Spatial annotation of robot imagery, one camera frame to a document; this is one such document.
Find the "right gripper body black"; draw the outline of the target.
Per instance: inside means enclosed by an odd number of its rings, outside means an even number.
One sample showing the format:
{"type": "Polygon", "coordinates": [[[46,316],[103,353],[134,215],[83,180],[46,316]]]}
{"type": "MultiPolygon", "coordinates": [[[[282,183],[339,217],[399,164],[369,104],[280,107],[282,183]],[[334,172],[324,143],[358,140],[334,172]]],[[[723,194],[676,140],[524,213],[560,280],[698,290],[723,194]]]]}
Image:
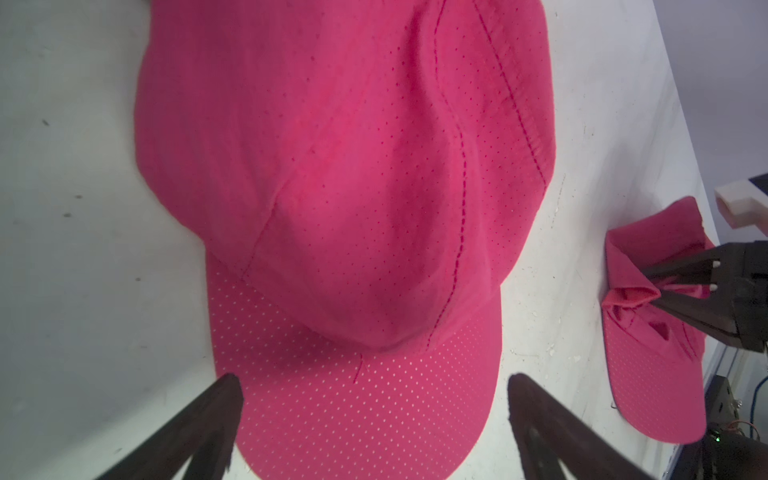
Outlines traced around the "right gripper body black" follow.
{"type": "Polygon", "coordinates": [[[741,347],[767,350],[767,242],[738,244],[733,279],[733,318],[741,347]]]}

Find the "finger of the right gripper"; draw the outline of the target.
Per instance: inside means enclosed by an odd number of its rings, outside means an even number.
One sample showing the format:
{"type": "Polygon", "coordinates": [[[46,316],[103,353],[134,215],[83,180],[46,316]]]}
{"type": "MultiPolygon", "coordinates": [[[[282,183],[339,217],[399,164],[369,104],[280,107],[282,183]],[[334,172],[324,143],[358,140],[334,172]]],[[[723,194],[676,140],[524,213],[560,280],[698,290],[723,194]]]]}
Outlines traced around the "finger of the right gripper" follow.
{"type": "Polygon", "coordinates": [[[716,291],[708,298],[694,298],[664,290],[651,304],[727,346],[762,352],[759,297],[716,291]]]}
{"type": "Polygon", "coordinates": [[[648,279],[673,279],[682,285],[727,285],[743,274],[745,243],[728,243],[700,253],[647,267],[648,279]]]}

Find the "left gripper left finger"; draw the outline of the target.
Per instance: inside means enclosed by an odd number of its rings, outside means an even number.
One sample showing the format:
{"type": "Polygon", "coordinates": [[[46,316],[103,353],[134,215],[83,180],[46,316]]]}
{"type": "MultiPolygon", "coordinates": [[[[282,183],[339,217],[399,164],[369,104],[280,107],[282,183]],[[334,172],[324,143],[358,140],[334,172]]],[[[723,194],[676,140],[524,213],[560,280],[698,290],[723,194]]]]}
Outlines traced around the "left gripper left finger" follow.
{"type": "Polygon", "coordinates": [[[221,479],[231,464],[244,397],[240,380],[227,373],[124,459],[103,480],[221,479]]]}

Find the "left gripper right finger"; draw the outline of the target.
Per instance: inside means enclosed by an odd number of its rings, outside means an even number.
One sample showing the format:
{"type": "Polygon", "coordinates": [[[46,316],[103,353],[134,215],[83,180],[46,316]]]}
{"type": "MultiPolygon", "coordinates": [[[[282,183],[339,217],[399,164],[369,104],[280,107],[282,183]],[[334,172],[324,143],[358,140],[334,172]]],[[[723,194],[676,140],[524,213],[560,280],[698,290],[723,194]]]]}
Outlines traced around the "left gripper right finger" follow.
{"type": "Polygon", "coordinates": [[[649,477],[525,374],[508,380],[508,409],[527,479],[649,477]]]}

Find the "pink cap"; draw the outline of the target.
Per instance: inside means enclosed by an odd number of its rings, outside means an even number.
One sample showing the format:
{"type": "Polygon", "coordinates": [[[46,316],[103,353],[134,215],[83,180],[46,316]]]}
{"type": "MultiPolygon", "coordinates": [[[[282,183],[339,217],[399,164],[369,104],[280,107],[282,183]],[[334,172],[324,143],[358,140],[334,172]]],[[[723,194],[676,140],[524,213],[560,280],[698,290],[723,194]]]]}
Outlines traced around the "pink cap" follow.
{"type": "Polygon", "coordinates": [[[609,382],[622,417],[671,444],[706,432],[702,360],[706,335],[653,306],[665,290],[705,298],[704,286],[652,281],[643,269],[712,248],[695,198],[607,232],[608,291],[601,302],[609,382]]]}
{"type": "Polygon", "coordinates": [[[262,479],[445,479],[555,165],[538,1],[154,1],[138,169],[206,249],[262,479]]]}

